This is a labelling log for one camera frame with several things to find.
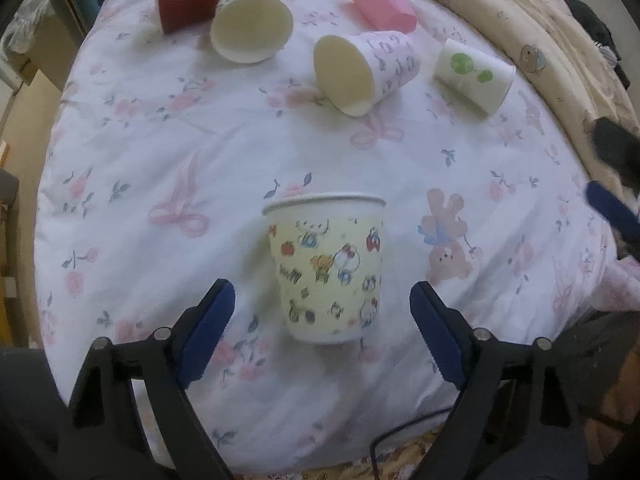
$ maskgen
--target green circle print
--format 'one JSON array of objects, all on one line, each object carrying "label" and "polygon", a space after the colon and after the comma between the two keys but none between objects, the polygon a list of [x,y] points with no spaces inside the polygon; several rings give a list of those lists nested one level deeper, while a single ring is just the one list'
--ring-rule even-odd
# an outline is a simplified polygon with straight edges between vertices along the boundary
[{"label": "green circle print", "polygon": [[474,60],[461,52],[451,56],[451,68],[456,74],[465,75],[474,69]]},{"label": "green circle print", "polygon": [[482,70],[482,72],[478,74],[478,82],[480,83],[486,83],[493,78],[494,75],[491,73],[491,70]]}]

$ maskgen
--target white paper cup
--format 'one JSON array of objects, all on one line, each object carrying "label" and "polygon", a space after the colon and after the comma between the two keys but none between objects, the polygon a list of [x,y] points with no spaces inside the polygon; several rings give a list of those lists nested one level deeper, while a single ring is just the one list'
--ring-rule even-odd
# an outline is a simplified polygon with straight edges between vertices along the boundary
[{"label": "white paper cup", "polygon": [[504,102],[515,75],[515,66],[454,40],[444,44],[434,73],[489,115]]},{"label": "white paper cup", "polygon": [[236,63],[274,56],[293,31],[293,16],[280,0],[220,0],[211,23],[211,43]]},{"label": "white paper cup", "polygon": [[269,221],[280,305],[295,339],[359,339],[380,309],[385,201],[361,193],[287,198],[262,210]]},{"label": "white paper cup", "polygon": [[324,36],[314,49],[318,86],[341,112],[359,117],[420,72],[409,37],[383,30]]}]

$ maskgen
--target cup bottom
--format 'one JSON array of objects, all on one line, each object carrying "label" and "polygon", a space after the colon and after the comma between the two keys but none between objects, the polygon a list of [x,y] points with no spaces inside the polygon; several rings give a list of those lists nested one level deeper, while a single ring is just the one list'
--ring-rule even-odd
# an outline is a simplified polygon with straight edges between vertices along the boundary
[{"label": "cup bottom", "polygon": [[349,341],[357,341],[368,335],[373,328],[374,321],[366,328],[356,327],[350,330],[344,330],[337,334],[327,334],[319,332],[309,332],[305,330],[297,330],[297,326],[293,323],[287,323],[287,329],[292,335],[293,339],[300,341],[301,343],[311,343],[316,345],[335,345],[341,343],[347,343]]},{"label": "cup bottom", "polygon": [[219,6],[210,35],[221,56],[256,63],[282,49],[292,31],[291,11],[280,0],[229,0]]}]

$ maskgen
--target pink ribbon print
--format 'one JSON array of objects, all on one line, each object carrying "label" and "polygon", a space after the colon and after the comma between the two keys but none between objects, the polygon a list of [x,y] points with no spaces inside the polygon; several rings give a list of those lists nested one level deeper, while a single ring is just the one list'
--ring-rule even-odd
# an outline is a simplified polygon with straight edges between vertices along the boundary
[{"label": "pink ribbon print", "polygon": [[350,142],[354,148],[368,150],[376,145],[379,139],[400,142],[404,132],[400,128],[386,126],[380,114],[380,104],[376,104],[366,115],[364,123],[369,131],[357,132],[351,136]]},{"label": "pink ribbon print", "polygon": [[172,195],[149,211],[148,221],[151,225],[178,224],[187,238],[199,238],[209,230],[209,218],[191,210],[191,203],[198,190],[195,178],[198,153],[191,159],[186,180],[182,169],[178,170]]}]

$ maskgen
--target beige blanket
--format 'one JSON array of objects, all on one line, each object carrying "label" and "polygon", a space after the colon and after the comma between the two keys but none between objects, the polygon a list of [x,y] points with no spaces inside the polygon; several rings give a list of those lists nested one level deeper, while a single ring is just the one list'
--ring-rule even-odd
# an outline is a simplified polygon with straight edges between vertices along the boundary
[{"label": "beige blanket", "polygon": [[546,100],[587,173],[622,198],[617,174],[596,160],[593,120],[640,135],[631,101],[564,0],[438,0],[505,51]]}]

